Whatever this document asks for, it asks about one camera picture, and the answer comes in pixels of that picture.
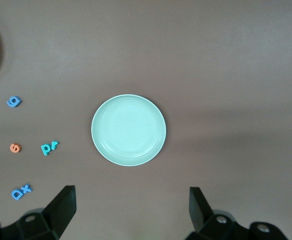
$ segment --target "letter p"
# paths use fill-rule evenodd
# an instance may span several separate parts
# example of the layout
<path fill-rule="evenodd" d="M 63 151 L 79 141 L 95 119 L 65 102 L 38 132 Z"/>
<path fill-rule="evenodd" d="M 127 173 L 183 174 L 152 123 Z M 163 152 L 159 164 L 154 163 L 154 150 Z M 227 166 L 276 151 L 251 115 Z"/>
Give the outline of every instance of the letter p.
<path fill-rule="evenodd" d="M 44 156 L 47 156 L 49 152 L 52 150 L 51 145 L 49 144 L 44 144 L 44 145 L 41 145 L 40 147 Z"/>

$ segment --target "orange letter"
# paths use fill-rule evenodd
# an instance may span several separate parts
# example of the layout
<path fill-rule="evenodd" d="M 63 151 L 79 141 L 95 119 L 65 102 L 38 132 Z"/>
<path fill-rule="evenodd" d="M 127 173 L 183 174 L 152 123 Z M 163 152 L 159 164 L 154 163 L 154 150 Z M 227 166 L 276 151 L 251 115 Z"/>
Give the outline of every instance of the orange letter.
<path fill-rule="evenodd" d="M 17 144 L 17 143 L 13 143 L 12 145 L 10 145 L 10 150 L 13 152 L 13 153 L 18 153 L 22 150 L 22 147 L 21 145 Z"/>

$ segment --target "foam letter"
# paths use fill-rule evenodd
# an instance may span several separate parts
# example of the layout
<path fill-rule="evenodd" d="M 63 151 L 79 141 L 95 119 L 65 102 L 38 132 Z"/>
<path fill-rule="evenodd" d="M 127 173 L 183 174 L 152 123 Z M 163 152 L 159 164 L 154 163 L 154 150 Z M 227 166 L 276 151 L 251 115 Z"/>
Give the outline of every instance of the foam letter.
<path fill-rule="evenodd" d="M 11 196 L 12 196 L 12 198 L 15 199 L 15 200 L 20 199 L 23 195 L 24 195 L 24 194 L 23 194 L 21 191 L 17 190 L 17 189 L 11 192 Z"/>
<path fill-rule="evenodd" d="M 29 184 L 26 184 L 25 186 L 22 186 L 20 188 L 20 190 L 22 190 L 22 193 L 23 194 L 30 193 L 32 191 L 32 189 L 30 188 L 30 185 Z"/>
<path fill-rule="evenodd" d="M 10 99 L 6 102 L 8 107 L 16 108 L 19 104 L 22 103 L 22 100 L 18 96 L 11 96 Z"/>
<path fill-rule="evenodd" d="M 17 144 L 17 143 L 13 143 L 12 145 L 10 145 L 10 150 L 13 152 L 13 153 L 18 153 L 22 150 L 22 147 L 21 145 Z"/>
<path fill-rule="evenodd" d="M 49 154 L 49 152 L 52 150 L 51 149 L 51 145 L 49 144 L 44 144 L 44 145 L 41 145 L 41 150 L 42 150 L 42 153 L 44 154 L 44 156 L 47 156 Z"/>
<path fill-rule="evenodd" d="M 57 147 L 57 144 L 59 144 L 59 143 L 60 143 L 59 141 L 52 141 L 51 142 L 51 150 L 55 150 Z"/>

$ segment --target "light green plate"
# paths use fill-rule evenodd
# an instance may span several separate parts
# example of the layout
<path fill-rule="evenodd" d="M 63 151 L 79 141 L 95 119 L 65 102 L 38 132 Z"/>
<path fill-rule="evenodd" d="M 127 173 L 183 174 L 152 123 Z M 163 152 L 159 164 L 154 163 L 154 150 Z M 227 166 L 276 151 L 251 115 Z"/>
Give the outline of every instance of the light green plate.
<path fill-rule="evenodd" d="M 92 119 L 91 136 L 97 150 L 109 161 L 137 166 L 160 152 L 166 124 L 151 101 L 124 94 L 110 98 L 98 108 Z"/>

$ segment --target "plate rim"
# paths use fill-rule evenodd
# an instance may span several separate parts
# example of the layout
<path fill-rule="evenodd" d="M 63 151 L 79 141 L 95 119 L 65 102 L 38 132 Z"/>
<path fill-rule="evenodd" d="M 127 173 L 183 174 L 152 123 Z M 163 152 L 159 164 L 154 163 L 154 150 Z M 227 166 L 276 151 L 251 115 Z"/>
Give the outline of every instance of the plate rim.
<path fill-rule="evenodd" d="M 162 142 L 161 142 L 161 144 L 160 144 L 161 146 L 159 147 L 158 151 L 156 151 L 156 153 L 155 153 L 151 158 L 149 158 L 148 160 L 143 161 L 142 163 L 139 163 L 139 164 L 121 164 L 121 163 L 118 163 L 118 162 L 115 162 L 115 161 L 109 159 L 108 157 L 106 157 L 106 156 L 100 151 L 100 149 L 97 147 L 96 142 L 95 142 L 95 140 L 94 140 L 94 135 L 93 135 L 93 124 L 94 124 L 94 120 L 95 120 L 95 117 L 96 117 L 97 113 L 98 113 L 99 110 L 100 110 L 104 105 L 106 105 L 108 102 L 113 101 L 113 100 L 116 99 L 116 98 L 121 98 L 121 97 L 135 97 L 135 98 L 139 98 L 139 99 L 141 99 L 141 100 L 143 100 L 143 101 L 146 101 L 146 102 L 150 103 L 150 104 L 151 104 L 151 105 L 152 105 L 152 106 L 158 111 L 158 113 L 160 114 L 160 118 L 161 118 L 161 120 L 162 120 L 162 122 L 163 122 L 163 140 L 162 140 Z M 96 149 L 98 150 L 98 152 L 99 152 L 99 153 L 100 153 L 105 159 L 107 159 L 108 161 L 110 161 L 110 162 L 112 162 L 113 164 L 116 164 L 116 165 L 120 165 L 120 166 L 124 166 L 124 167 L 135 167 L 135 166 L 140 166 L 140 165 L 143 165 L 143 164 L 149 162 L 150 160 L 152 160 L 153 158 L 155 158 L 155 157 L 159 154 L 159 152 L 162 150 L 162 148 L 163 148 L 163 146 L 164 146 L 164 144 L 165 144 L 166 135 L 167 135 L 167 127 L 166 127 L 165 118 L 164 118 L 162 112 L 160 111 L 160 109 L 159 109 L 159 108 L 158 108 L 158 107 L 157 107 L 152 101 L 150 101 L 150 100 L 147 99 L 146 97 L 143 97 L 143 96 L 140 96 L 140 95 L 136 95 L 136 94 L 120 94 L 120 95 L 116 95 L 116 96 L 113 96 L 113 97 L 107 99 L 106 101 L 104 101 L 104 102 L 98 107 L 98 109 L 96 110 L 96 112 L 95 112 L 95 114 L 94 114 L 94 116 L 93 116 L 93 118 L 92 118 L 92 121 L 91 121 L 90 132 L 91 132 L 91 138 L 92 138 L 92 141 L 93 141 L 93 143 L 94 143 Z"/>

